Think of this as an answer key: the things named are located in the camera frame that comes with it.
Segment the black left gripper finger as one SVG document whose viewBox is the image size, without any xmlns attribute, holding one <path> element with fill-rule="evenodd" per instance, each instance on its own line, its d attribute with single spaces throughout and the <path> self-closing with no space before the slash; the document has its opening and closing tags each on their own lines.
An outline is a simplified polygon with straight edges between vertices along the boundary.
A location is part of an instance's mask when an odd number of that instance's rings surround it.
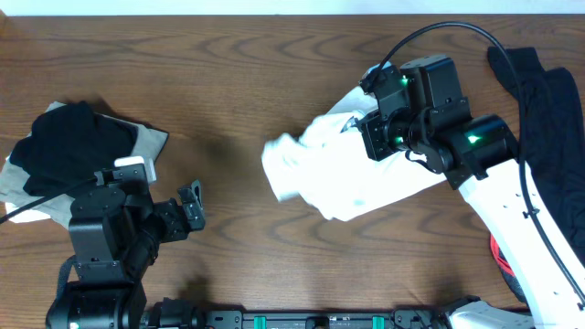
<svg viewBox="0 0 585 329">
<path fill-rule="evenodd" d="M 185 214 L 191 231 L 199 231 L 205 227 L 204 210 L 198 201 L 185 203 Z"/>
<path fill-rule="evenodd" d="M 182 204 L 202 204 L 201 184 L 198 180 L 193 181 L 189 185 L 179 187 L 177 189 L 177 194 L 179 195 Z"/>
</svg>

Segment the white printed t-shirt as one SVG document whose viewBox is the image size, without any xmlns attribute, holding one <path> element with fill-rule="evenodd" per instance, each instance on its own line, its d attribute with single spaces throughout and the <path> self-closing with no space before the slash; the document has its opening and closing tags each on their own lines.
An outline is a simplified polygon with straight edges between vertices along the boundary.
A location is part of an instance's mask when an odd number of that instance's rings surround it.
<svg viewBox="0 0 585 329">
<path fill-rule="evenodd" d="M 301 136 L 267 142 L 261 163 L 277 200 L 299 196 L 324 218 L 349 221 L 444 182 L 402 152 L 379 162 L 367 157 L 356 121 L 376 108 L 355 87 Z"/>
</svg>

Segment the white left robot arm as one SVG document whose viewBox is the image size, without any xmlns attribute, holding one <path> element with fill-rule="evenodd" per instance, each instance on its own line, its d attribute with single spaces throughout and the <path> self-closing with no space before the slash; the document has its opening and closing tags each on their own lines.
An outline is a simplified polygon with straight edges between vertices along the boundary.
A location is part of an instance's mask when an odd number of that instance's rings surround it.
<svg viewBox="0 0 585 329">
<path fill-rule="evenodd" d="M 69 222 L 74 254 L 59 270 L 46 326 L 160 327 L 165 313 L 147 311 L 142 279 L 162 244 L 204 228 L 201 192 L 194 181 L 178 189 L 178 199 L 155 203 L 147 184 L 134 181 L 77 197 Z"/>
</svg>

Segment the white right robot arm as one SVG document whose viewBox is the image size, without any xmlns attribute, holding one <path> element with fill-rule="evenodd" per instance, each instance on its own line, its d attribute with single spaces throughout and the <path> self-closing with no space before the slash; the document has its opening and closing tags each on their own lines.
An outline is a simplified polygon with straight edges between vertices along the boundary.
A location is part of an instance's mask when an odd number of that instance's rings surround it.
<svg viewBox="0 0 585 329">
<path fill-rule="evenodd" d="M 358 123 L 367 156 L 403 154 L 446 178 L 489 229 L 526 298 L 528 313 L 478 299 L 441 315 L 449 328 L 581 328 L 584 269 L 521 161 L 519 144 L 497 115 L 473 117 L 453 61 L 443 55 L 381 64 L 361 81 L 375 98 Z"/>
</svg>

